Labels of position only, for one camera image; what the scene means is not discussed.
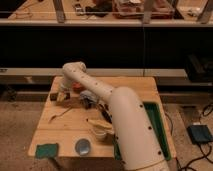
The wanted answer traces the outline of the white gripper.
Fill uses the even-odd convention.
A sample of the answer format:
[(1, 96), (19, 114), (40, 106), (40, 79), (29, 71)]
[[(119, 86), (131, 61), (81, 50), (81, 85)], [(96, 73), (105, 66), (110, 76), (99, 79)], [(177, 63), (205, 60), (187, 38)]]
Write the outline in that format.
[(59, 84), (59, 90), (61, 92), (59, 92), (57, 95), (57, 99), (56, 99), (57, 102), (63, 102), (67, 98), (66, 92), (72, 90), (72, 84), (73, 84), (72, 79), (68, 79), (67, 77), (63, 77), (61, 79)]

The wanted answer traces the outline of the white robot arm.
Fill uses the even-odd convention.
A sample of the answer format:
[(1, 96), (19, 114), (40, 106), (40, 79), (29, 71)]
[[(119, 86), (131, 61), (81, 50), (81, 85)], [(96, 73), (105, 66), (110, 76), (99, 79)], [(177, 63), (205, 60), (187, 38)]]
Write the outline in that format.
[(144, 104), (132, 88), (113, 87), (88, 75), (83, 62), (63, 65), (60, 91), (70, 90), (73, 81), (80, 83), (108, 104), (127, 171), (170, 171)]

